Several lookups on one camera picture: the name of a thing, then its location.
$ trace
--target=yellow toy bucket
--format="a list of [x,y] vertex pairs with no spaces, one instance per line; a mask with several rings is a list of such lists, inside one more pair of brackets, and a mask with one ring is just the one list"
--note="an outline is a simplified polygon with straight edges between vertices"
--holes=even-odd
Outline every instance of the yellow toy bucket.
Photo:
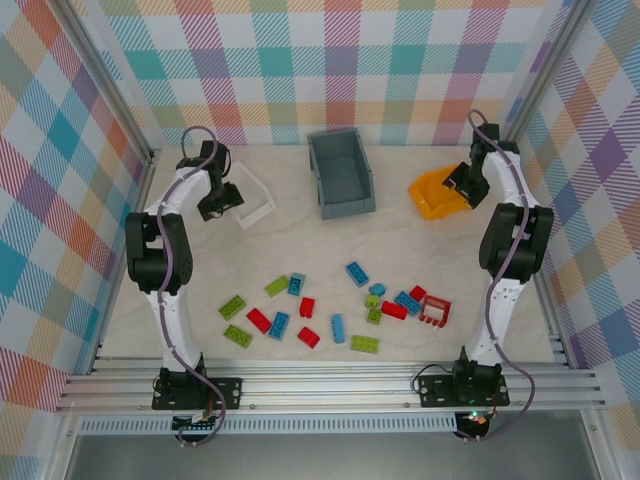
[[444,218],[461,210],[471,210],[467,200],[442,182],[457,165],[427,172],[409,187],[409,194],[425,220]]

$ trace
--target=green lego brick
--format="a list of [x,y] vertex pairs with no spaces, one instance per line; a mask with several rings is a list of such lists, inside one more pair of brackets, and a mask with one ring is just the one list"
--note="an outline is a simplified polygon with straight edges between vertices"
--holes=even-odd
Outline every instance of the green lego brick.
[[276,278],[269,285],[264,287],[270,297],[275,297],[282,290],[289,287],[289,279],[286,275],[282,275],[281,277]]
[[372,308],[369,310],[369,316],[367,317],[367,322],[373,323],[374,325],[380,325],[380,319],[382,318],[382,312],[380,310],[376,310]]
[[378,353],[377,338],[354,335],[351,337],[351,350],[365,353]]
[[242,348],[247,348],[253,340],[253,336],[249,335],[244,330],[239,329],[234,325],[229,325],[225,330],[224,336],[231,340],[233,343],[237,343]]
[[246,306],[247,304],[242,299],[242,297],[240,295],[236,295],[227,303],[225,303],[222,307],[220,307],[218,311],[220,312],[220,315],[222,315],[222,318],[224,318],[225,320],[229,320],[231,317],[233,317],[236,313],[238,313],[240,310],[242,310]]
[[378,306],[379,297],[377,295],[367,295],[364,299],[364,306],[367,308],[376,308]]

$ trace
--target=white table surface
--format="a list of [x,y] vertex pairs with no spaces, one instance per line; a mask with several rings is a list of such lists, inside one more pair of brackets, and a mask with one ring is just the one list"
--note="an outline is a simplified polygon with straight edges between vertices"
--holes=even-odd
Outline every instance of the white table surface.
[[[273,195],[277,209],[242,231],[230,215],[204,223],[196,213],[185,220],[194,258],[188,286],[193,331],[205,356],[282,360],[447,361],[457,358],[470,337],[483,294],[478,248],[495,200],[443,220],[425,221],[408,187],[422,173],[467,159],[467,147],[365,146],[374,176],[374,213],[323,221],[306,146],[232,147]],[[166,149],[153,181],[153,203],[173,178],[178,149]],[[385,299],[422,285],[453,302],[449,323],[434,329],[407,317],[383,315],[380,325],[366,322],[367,285],[357,288],[345,265],[358,261],[371,281],[387,286]],[[298,314],[300,298],[280,293],[270,298],[264,286],[282,274],[307,276],[303,295],[316,299],[311,320]],[[230,321],[218,309],[239,294],[248,306]],[[273,319],[291,315],[282,341],[262,335],[246,318],[253,307]],[[330,318],[341,313],[347,342],[335,344]],[[228,325],[254,336],[248,349],[223,337]],[[321,337],[311,350],[297,338],[303,326]],[[380,339],[377,355],[349,349],[351,335]],[[516,361],[552,361],[548,331],[533,283],[525,288],[507,333],[505,351]],[[109,324],[103,355],[159,357],[162,344],[151,307],[125,274]]]

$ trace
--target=plaid wall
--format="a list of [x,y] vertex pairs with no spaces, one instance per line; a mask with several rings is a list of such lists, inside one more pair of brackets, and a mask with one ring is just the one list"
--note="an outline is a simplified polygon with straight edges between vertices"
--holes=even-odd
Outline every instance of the plaid wall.
[[640,478],[640,2],[602,0],[521,142],[556,213],[545,269]]
[[297,144],[354,125],[368,143],[467,143],[469,108],[506,118],[535,60],[529,44],[548,48],[559,28],[545,40],[539,20],[561,3],[100,0],[171,144],[193,124],[230,144]]
[[0,479],[90,353],[143,163],[44,0],[0,1]]

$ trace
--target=blue lego brick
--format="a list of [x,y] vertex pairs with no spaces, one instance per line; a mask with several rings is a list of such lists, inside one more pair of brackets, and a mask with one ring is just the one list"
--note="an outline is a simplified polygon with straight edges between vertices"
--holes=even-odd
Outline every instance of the blue lego brick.
[[271,338],[275,338],[276,340],[282,340],[284,331],[287,328],[288,323],[289,315],[287,315],[286,313],[278,312],[276,314],[276,318],[273,320],[273,324],[271,325],[271,330],[269,330],[269,336]]
[[342,323],[342,315],[339,313],[331,317],[331,331],[334,342],[344,343],[344,324]]
[[416,302],[413,298],[409,296],[406,292],[400,292],[396,299],[394,300],[396,305],[402,305],[407,310],[409,310],[409,315],[415,317],[418,313],[420,313],[421,305]]
[[369,293],[371,295],[377,295],[378,297],[381,297],[382,295],[387,293],[387,287],[385,287],[381,283],[374,283],[369,287]]
[[289,279],[289,290],[287,290],[287,293],[299,297],[302,287],[304,286],[305,278],[307,277],[301,273],[294,273],[291,275],[291,278]]
[[351,279],[355,282],[355,284],[359,287],[366,285],[369,283],[369,277],[364,273],[364,270],[360,268],[358,262],[352,262],[347,265],[347,273],[351,277]]

